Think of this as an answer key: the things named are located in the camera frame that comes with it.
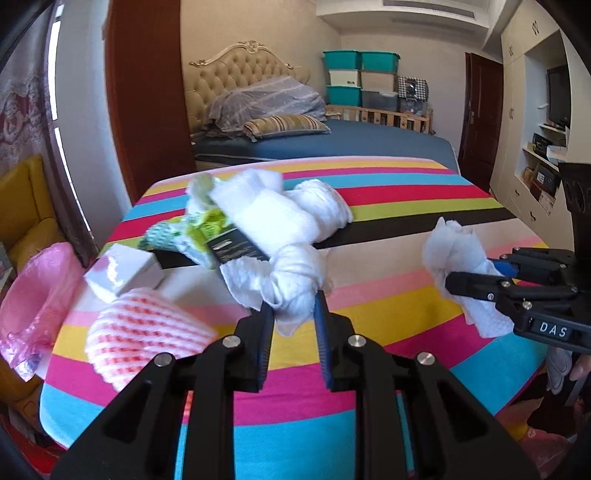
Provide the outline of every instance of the rainbow striped bedspread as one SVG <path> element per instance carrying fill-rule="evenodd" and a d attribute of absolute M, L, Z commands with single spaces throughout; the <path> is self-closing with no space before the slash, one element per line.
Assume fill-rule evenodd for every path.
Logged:
<path fill-rule="evenodd" d="M 440 216 L 473 225 L 490 257 L 540 240 L 493 198 L 432 160 L 322 157 L 250 165 L 283 172 L 285 188 L 311 178 L 332 185 L 355 221 L 328 248 L 331 311 L 358 333 L 405 356 L 434 353 L 497 413 L 540 367 L 545 348 L 514 335 L 481 339 L 460 307 L 442 299 L 421 266 L 421 247 Z M 227 179 L 246 166 L 213 173 Z M 115 229 L 110 243 L 136 245 L 154 223 L 183 214 L 189 176 L 152 186 Z M 166 270 L 160 290 L 220 335 L 246 315 L 216 271 Z M 41 395 L 41 422 L 70 446 L 115 396 L 84 353 L 86 332 L 104 308 L 83 290 L 61 329 Z M 311 323 L 291 338 L 274 335 L 269 375 L 260 394 L 235 399 L 238 479 L 353 478 L 354 397 L 324 388 Z M 183 429 L 181 446 L 184 445 Z"/>

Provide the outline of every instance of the human hand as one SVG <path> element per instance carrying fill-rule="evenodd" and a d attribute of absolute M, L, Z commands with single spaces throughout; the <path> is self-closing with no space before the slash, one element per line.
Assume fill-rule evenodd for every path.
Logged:
<path fill-rule="evenodd" d="M 577 381 L 584 375 L 591 372 L 591 355 L 581 355 L 570 371 L 569 378 L 572 381 Z"/>

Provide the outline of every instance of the wall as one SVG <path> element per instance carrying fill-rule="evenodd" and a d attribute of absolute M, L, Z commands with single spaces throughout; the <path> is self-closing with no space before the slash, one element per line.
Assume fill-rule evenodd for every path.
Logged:
<path fill-rule="evenodd" d="M 450 35 L 419 25 L 392 26 L 390 33 L 351 33 L 342 36 L 343 48 L 393 51 L 401 56 L 398 73 L 429 83 L 433 129 L 456 153 L 460 150 L 466 103 L 466 52 L 501 61 L 484 53 L 461 34 Z"/>
<path fill-rule="evenodd" d="M 237 41 L 257 40 L 283 62 L 308 67 L 309 85 L 324 94 L 322 52 L 340 48 L 339 33 L 316 17 L 310 0 L 182 0 L 183 66 Z"/>
<path fill-rule="evenodd" d="M 111 133 L 102 27 L 109 0 L 66 0 L 56 58 L 57 124 L 82 211 L 101 247 L 131 208 Z"/>

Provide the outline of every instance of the blue bed sheet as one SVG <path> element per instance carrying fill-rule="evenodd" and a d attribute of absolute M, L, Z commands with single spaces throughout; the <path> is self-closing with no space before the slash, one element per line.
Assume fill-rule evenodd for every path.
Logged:
<path fill-rule="evenodd" d="M 327 135 L 300 135 L 251 142 L 245 137 L 202 138 L 193 146 L 197 160 L 237 165 L 264 160 L 378 155 L 430 158 L 457 173 L 456 157 L 447 140 L 387 125 L 328 120 Z"/>

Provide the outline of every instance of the bed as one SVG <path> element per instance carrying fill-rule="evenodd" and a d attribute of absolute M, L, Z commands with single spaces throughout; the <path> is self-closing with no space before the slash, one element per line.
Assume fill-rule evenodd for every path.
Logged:
<path fill-rule="evenodd" d="M 330 119 L 326 122 L 332 130 L 329 135 L 273 138 L 255 143 L 246 137 L 208 138 L 202 134 L 207 106 L 217 95 L 284 75 L 307 83 L 310 71 L 283 63 L 254 40 L 231 45 L 211 59 L 187 66 L 185 98 L 198 169 L 289 158 L 370 155 L 428 158 L 458 172 L 448 141 L 388 125 Z"/>

